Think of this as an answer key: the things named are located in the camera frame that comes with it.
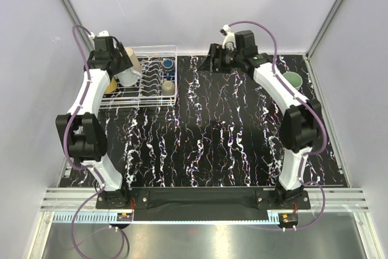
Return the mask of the yellow cup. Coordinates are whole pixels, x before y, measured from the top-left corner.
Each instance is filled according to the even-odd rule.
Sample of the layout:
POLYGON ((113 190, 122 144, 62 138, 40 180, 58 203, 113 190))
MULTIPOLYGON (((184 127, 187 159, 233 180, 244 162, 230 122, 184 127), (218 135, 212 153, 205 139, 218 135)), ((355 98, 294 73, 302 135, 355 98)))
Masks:
POLYGON ((106 87, 105 89, 105 94, 111 94, 113 93, 117 88, 117 81, 115 78, 112 78, 112 80, 110 81, 109 85, 106 87))

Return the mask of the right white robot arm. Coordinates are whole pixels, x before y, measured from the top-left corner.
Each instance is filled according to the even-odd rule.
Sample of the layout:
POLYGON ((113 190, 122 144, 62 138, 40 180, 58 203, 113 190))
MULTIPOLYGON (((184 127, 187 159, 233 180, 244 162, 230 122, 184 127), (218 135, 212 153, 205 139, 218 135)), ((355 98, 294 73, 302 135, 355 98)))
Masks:
POLYGON ((277 69, 275 57, 259 53, 252 31, 234 33, 225 25, 220 32, 224 37, 223 42, 210 45, 200 70, 230 73, 232 69, 240 69, 259 84, 280 109, 283 120, 279 139, 284 147, 284 161, 271 196, 278 206, 289 208, 302 195, 302 172, 314 145, 323 134, 318 116, 321 104, 299 93, 286 80, 277 69))

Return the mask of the right orange connector box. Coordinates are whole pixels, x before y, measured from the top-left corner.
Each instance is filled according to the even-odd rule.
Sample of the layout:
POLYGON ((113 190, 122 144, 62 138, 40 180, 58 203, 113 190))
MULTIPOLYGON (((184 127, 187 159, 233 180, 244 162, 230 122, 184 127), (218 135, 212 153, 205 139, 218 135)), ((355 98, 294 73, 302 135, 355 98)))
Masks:
POLYGON ((279 222, 281 224, 297 225, 299 216, 297 213, 292 214, 281 214, 279 217, 279 222))

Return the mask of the white grey mug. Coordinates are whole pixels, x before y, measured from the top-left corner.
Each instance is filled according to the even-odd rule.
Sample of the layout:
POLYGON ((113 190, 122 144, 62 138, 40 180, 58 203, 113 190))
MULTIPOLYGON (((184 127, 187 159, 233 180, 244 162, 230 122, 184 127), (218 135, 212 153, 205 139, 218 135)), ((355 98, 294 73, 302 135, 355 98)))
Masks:
POLYGON ((142 78, 141 72, 137 71, 134 67, 126 69, 116 75, 119 83, 124 87, 133 86, 142 78))

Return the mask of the black marble pattern mat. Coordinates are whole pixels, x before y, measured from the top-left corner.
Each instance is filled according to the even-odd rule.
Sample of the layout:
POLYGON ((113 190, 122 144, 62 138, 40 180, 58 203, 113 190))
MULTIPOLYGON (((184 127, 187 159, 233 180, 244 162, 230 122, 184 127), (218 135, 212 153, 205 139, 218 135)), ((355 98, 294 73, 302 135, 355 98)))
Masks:
POLYGON ((173 107, 108 108, 99 122, 114 166, 132 187, 273 186, 283 166, 282 114, 245 74, 178 59, 173 107))

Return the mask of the tan beige tall cup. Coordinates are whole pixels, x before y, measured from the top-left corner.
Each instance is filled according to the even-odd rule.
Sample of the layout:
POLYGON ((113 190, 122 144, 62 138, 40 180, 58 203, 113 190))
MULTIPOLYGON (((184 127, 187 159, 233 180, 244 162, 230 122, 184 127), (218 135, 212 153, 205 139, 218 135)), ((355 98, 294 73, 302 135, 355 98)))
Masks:
POLYGON ((129 59, 130 59, 132 65, 133 65, 132 66, 133 70, 141 73, 142 72, 142 65, 140 64, 140 62, 139 62, 137 56, 135 55, 133 49, 131 47, 124 47, 124 48, 125 48, 126 53, 129 56, 129 59))

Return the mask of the orange connector box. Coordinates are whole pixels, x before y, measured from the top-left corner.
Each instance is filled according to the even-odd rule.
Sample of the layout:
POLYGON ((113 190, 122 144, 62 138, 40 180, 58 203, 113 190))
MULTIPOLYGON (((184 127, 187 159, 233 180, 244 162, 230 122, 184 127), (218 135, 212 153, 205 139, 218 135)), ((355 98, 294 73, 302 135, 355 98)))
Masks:
POLYGON ((131 212, 120 212, 117 214, 117 221, 132 221, 133 213, 131 212))
POLYGON ((281 214, 279 217, 279 222, 281 224, 297 225, 299 216, 297 213, 292 214, 281 214))

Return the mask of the beige small mug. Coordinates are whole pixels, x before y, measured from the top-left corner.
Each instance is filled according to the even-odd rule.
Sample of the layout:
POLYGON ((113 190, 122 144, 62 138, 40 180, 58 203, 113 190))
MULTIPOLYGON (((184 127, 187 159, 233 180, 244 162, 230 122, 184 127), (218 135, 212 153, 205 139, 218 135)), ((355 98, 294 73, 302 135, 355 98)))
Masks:
POLYGON ((162 95, 163 96, 174 96, 175 95, 175 83, 170 80, 164 80, 162 83, 162 95))

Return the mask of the dark blue mug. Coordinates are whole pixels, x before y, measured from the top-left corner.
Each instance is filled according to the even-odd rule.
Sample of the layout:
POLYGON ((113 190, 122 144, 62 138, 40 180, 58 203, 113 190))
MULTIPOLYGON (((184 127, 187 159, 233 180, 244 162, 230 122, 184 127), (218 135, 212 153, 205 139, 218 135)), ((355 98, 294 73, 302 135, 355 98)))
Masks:
POLYGON ((162 60, 162 69, 164 72, 164 76, 167 80, 171 80, 172 76, 175 74, 175 63, 170 58, 164 58, 162 60))

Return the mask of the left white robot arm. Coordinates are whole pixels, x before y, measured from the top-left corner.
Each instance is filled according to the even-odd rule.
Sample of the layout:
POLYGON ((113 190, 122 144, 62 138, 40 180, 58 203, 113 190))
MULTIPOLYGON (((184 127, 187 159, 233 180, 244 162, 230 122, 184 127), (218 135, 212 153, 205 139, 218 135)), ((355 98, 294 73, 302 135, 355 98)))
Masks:
POLYGON ((75 102, 55 120, 67 162, 75 170, 89 170, 100 190, 110 193, 118 208, 126 207, 131 193, 122 188, 123 177, 107 154, 107 136, 98 121, 102 97, 112 80, 132 86, 141 77, 133 66, 134 56, 108 31, 93 35, 94 50, 89 54, 84 79, 75 102))

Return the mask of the mint green cup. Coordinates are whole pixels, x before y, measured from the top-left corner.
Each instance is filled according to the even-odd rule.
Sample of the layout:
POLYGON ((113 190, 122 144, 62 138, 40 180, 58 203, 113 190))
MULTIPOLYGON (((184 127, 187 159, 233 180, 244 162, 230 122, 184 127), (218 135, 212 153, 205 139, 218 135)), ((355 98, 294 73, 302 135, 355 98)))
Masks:
POLYGON ((299 90, 303 84, 302 77, 295 72, 286 72, 283 77, 294 87, 295 90, 299 90))

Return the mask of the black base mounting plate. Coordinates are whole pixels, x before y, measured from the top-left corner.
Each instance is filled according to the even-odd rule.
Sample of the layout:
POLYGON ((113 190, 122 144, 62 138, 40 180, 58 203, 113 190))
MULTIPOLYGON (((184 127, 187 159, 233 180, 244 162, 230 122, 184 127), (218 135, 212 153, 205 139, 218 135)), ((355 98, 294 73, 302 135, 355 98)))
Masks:
POLYGON ((286 200, 274 188, 265 187, 134 187, 103 191, 96 199, 98 209, 151 209, 161 206, 238 205, 259 210, 309 210, 307 191, 286 200))

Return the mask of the left orange connector box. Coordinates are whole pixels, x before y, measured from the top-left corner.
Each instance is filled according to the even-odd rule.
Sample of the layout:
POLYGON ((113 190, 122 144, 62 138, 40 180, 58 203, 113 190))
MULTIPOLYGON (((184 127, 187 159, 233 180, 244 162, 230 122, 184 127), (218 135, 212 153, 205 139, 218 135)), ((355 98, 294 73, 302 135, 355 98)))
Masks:
POLYGON ((117 214, 117 221, 132 221, 133 213, 131 212, 120 212, 117 214))

